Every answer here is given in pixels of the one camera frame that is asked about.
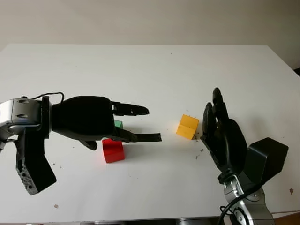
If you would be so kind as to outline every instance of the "red block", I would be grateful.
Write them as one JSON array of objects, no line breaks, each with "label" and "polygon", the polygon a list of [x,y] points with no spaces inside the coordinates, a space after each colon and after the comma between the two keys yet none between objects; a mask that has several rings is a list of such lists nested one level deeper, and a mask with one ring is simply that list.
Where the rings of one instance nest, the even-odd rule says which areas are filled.
[{"label": "red block", "polygon": [[113,163],[125,159],[122,142],[112,139],[102,140],[103,153],[106,163]]}]

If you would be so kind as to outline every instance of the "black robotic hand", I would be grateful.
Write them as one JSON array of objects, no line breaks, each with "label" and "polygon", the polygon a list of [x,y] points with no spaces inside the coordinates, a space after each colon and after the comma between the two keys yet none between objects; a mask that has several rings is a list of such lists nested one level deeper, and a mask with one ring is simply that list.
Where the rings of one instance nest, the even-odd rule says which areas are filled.
[{"label": "black robotic hand", "polygon": [[[115,127],[113,115],[146,115],[146,107],[94,96],[64,101],[63,94],[60,103],[51,105],[46,96],[49,94],[53,93],[36,97],[42,97],[42,101],[22,97],[0,103],[0,151],[7,142],[15,143],[16,170],[30,195],[56,182],[44,154],[44,139],[49,138],[51,130],[79,140],[91,150],[96,150],[96,141],[104,137],[123,142],[161,141],[160,133],[134,134]],[[18,135],[18,139],[10,139],[13,135]]]},{"label": "black robotic hand", "polygon": [[235,175],[244,191],[262,186],[282,170],[288,147],[271,138],[247,147],[242,131],[228,117],[219,88],[213,91],[213,105],[208,103],[203,114],[201,140],[221,171],[218,180],[224,184]]}]

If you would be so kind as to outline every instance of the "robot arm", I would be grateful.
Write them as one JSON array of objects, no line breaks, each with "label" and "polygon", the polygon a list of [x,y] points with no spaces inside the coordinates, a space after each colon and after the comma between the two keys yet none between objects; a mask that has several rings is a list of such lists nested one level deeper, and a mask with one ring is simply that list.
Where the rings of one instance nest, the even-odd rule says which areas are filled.
[{"label": "robot arm", "polygon": [[231,211],[234,225],[274,225],[261,187],[282,170],[288,147],[271,138],[247,147],[239,125],[228,117],[218,88],[213,91],[213,104],[206,105],[201,140],[221,171],[219,183],[225,185],[229,204],[220,221]]},{"label": "robot arm", "polygon": [[[0,151],[13,141],[17,148],[16,170],[30,195],[56,182],[45,158],[44,139],[51,131],[79,140],[96,150],[104,137],[123,142],[159,142],[160,133],[134,134],[115,127],[113,115],[146,115],[139,105],[111,102],[105,97],[77,96],[52,105],[48,96],[41,101],[26,97],[0,104]],[[18,135],[17,140],[10,139]]]}]

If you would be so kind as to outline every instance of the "black cable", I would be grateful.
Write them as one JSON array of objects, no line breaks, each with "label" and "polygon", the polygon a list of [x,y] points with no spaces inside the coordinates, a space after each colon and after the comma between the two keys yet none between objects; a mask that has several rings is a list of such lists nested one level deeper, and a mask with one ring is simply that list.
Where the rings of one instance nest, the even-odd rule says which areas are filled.
[{"label": "black cable", "polygon": [[[225,209],[225,206],[220,206],[220,211],[221,212],[223,212],[224,211],[224,209]],[[230,211],[230,213],[225,213],[225,215],[227,215],[227,216],[230,216],[231,214],[233,214],[233,212],[232,212],[232,210],[231,209],[229,209],[228,211]]]},{"label": "black cable", "polygon": [[51,92],[51,93],[41,94],[41,95],[36,96],[36,97],[33,97],[33,98],[31,98],[31,99],[34,100],[34,99],[40,98],[40,97],[45,96],[45,95],[58,95],[58,94],[61,95],[61,101],[60,101],[60,103],[62,103],[62,102],[65,100],[65,95],[64,95],[64,93],[62,93],[62,92],[60,92],[60,91],[58,91],[58,92]]},{"label": "black cable", "polygon": [[223,209],[219,220],[217,222],[217,225],[222,225],[222,221],[224,219],[224,216],[227,214],[227,211],[229,211],[229,209],[236,204],[238,201],[240,201],[241,199],[246,198],[248,195],[254,193],[255,191],[259,190],[261,188],[261,184],[255,185],[252,188],[250,188],[249,190],[245,191],[244,194],[240,195],[239,197],[233,199],[228,205],[226,205],[226,207]]}]

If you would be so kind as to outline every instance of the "white wall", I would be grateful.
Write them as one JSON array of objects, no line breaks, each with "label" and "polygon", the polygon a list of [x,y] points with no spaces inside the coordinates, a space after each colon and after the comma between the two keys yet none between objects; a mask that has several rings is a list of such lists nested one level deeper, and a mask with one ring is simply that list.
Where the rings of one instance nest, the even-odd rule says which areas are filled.
[{"label": "white wall", "polygon": [[300,67],[299,0],[0,0],[8,43],[268,45]]}]

